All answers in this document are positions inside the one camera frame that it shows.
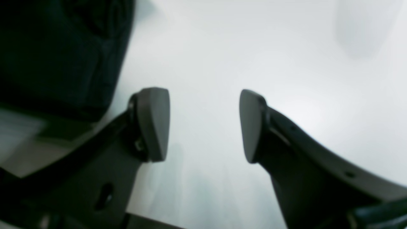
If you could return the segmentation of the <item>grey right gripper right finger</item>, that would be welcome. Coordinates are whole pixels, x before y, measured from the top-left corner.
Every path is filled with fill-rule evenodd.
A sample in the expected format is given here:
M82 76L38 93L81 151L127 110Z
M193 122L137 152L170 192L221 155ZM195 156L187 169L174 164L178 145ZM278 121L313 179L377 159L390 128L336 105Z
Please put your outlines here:
M239 113L246 159L270 175L287 228L406 228L406 186L334 154L252 90Z

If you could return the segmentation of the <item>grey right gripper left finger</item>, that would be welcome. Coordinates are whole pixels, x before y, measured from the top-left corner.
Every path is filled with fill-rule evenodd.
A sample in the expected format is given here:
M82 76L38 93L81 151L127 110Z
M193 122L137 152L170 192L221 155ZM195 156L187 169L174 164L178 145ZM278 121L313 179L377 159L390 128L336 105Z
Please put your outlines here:
M61 160L25 178L1 171L1 221L23 229L170 229L126 212L144 162L167 155L169 91L135 93L127 110Z

